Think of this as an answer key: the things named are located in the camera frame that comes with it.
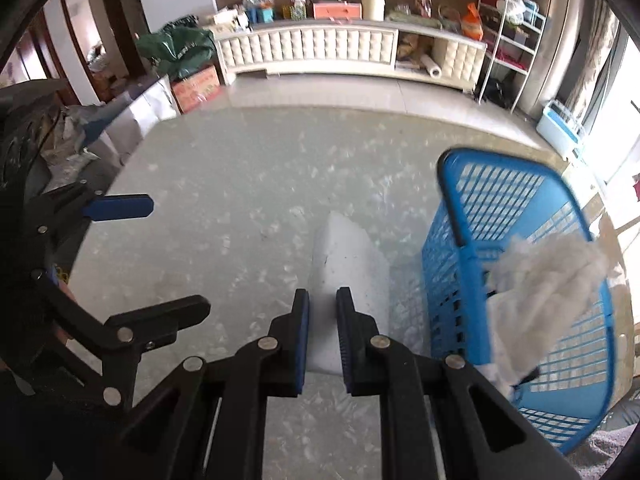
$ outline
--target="cardboard box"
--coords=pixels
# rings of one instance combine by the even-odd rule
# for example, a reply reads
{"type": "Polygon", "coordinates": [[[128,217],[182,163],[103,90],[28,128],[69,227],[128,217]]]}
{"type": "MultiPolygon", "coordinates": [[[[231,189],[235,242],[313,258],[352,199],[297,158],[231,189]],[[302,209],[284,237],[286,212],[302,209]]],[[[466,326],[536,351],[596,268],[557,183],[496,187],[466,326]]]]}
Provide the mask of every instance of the cardboard box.
{"type": "Polygon", "coordinates": [[[180,111],[186,114],[202,103],[211,101],[220,93],[220,80],[216,67],[210,66],[184,81],[172,83],[171,89],[180,111]]]}

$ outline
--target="shelf rack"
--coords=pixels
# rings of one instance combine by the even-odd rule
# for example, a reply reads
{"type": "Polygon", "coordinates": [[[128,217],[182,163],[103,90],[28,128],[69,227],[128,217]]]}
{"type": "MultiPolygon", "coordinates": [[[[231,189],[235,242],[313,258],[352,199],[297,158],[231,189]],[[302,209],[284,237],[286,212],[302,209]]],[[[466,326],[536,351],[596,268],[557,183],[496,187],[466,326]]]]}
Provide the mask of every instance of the shelf rack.
{"type": "Polygon", "coordinates": [[[498,14],[501,15],[500,18],[500,27],[498,29],[498,31],[496,32],[495,30],[493,30],[492,28],[487,27],[484,23],[482,24],[482,30],[484,30],[485,33],[489,33],[492,36],[495,37],[495,44],[494,44],[494,49],[489,52],[489,51],[485,51],[484,56],[489,60],[489,65],[487,67],[486,70],[486,75],[484,76],[484,82],[482,83],[482,89],[480,90],[480,93],[478,95],[478,102],[481,103],[482,102],[482,96],[484,95],[484,90],[486,89],[486,85],[489,81],[489,76],[491,75],[491,70],[494,67],[494,64],[500,65],[500,66],[505,66],[507,68],[509,68],[510,70],[513,70],[514,72],[517,72],[519,74],[522,74],[524,76],[524,81],[522,82],[522,84],[520,85],[520,89],[518,90],[518,94],[516,96],[516,99],[513,101],[513,105],[511,106],[511,112],[513,113],[513,111],[516,108],[516,105],[518,104],[518,101],[520,100],[520,96],[522,95],[522,91],[524,90],[525,85],[527,84],[527,80],[529,79],[529,74],[531,73],[531,68],[533,67],[533,62],[536,60],[536,56],[538,54],[538,50],[540,49],[540,41],[542,40],[542,34],[545,31],[545,25],[546,25],[546,16],[540,14],[539,12],[535,12],[533,10],[527,9],[527,13],[531,13],[533,15],[533,23],[529,23],[527,21],[522,22],[519,27],[525,27],[528,28],[529,30],[531,30],[533,33],[535,33],[538,38],[536,40],[536,46],[535,48],[529,48],[528,46],[518,43],[517,41],[512,40],[511,38],[508,38],[507,36],[505,36],[503,34],[504,31],[504,22],[505,22],[505,14],[500,12],[500,10],[496,9],[495,7],[489,6],[487,4],[482,3],[482,1],[478,0],[478,9],[480,8],[484,8],[484,9],[489,9],[492,10],[498,14]],[[529,61],[529,67],[524,70],[519,66],[515,66],[507,61],[503,61],[501,59],[497,59],[496,55],[498,53],[498,48],[500,47],[500,42],[503,41],[504,43],[509,43],[512,44],[513,46],[516,46],[517,48],[519,48],[520,50],[527,52],[528,54],[531,55],[531,61],[529,61]]]}

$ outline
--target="blue bin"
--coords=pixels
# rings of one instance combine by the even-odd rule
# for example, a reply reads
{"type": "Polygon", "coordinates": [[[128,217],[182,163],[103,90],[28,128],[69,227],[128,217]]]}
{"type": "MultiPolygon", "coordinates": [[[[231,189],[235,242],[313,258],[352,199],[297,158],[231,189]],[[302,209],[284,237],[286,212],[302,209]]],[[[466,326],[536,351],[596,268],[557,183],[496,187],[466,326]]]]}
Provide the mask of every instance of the blue bin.
{"type": "MultiPolygon", "coordinates": [[[[455,148],[438,160],[442,202],[422,248],[431,355],[491,361],[485,262],[497,260],[513,235],[531,241],[579,230],[591,240],[575,198],[552,169],[514,156],[455,148]]],[[[609,289],[522,386],[517,407],[546,439],[568,453],[607,412],[615,372],[609,289]]]]}

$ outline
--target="bolt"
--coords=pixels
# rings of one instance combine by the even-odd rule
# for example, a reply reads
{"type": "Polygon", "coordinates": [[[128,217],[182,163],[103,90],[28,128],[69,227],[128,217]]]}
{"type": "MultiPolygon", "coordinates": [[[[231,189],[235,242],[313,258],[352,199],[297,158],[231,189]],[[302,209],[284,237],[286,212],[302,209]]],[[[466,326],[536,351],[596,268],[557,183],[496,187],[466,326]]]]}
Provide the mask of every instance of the bolt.
{"type": "Polygon", "coordinates": [[[376,348],[389,348],[389,346],[391,346],[391,339],[386,335],[375,335],[369,342],[376,348]]]}
{"type": "Polygon", "coordinates": [[[258,347],[262,350],[274,350],[278,346],[278,340],[274,337],[267,336],[258,340],[258,347]]]}
{"type": "Polygon", "coordinates": [[[199,357],[196,357],[196,356],[187,357],[182,362],[182,368],[184,368],[188,372],[197,372],[202,368],[203,363],[204,362],[199,357]]]}
{"type": "Polygon", "coordinates": [[[451,354],[444,359],[449,368],[454,370],[462,370],[465,367],[465,360],[457,354],[451,354]]]}
{"type": "Polygon", "coordinates": [[[102,397],[104,398],[104,402],[106,402],[110,406],[117,406],[122,402],[122,396],[120,392],[116,388],[112,388],[108,386],[102,392],[102,397]]]}
{"type": "Polygon", "coordinates": [[[133,340],[133,330],[128,326],[121,326],[118,329],[118,339],[123,343],[131,343],[133,340]]]}

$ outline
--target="laundry basket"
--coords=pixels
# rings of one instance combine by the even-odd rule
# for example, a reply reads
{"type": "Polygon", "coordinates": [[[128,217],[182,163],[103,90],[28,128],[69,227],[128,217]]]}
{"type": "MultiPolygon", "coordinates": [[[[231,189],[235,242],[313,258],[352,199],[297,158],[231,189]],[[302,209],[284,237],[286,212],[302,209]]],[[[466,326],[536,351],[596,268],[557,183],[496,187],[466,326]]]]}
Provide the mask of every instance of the laundry basket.
{"type": "MultiPolygon", "coordinates": [[[[443,200],[422,248],[431,354],[491,361],[486,263],[513,235],[533,242],[579,230],[591,239],[575,198],[550,168],[500,153],[455,148],[438,161],[443,200]]],[[[600,423],[613,390],[613,320],[605,283],[593,303],[524,384],[517,407],[546,439],[568,453],[600,423]]]]}

